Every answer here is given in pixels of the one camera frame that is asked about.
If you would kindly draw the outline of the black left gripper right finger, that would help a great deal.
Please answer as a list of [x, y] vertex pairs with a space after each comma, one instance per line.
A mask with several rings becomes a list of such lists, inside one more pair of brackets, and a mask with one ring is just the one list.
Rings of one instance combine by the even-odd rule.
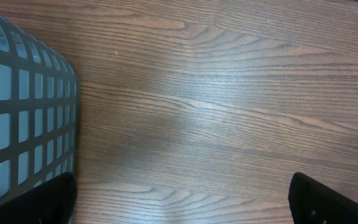
[[294, 224], [358, 224], [358, 203], [296, 172], [288, 201]]

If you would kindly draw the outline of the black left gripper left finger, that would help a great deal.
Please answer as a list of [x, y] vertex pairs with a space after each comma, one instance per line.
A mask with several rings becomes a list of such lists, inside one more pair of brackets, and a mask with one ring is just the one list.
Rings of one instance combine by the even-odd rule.
[[74, 175], [64, 172], [0, 205], [0, 223], [66, 224], [77, 196]]

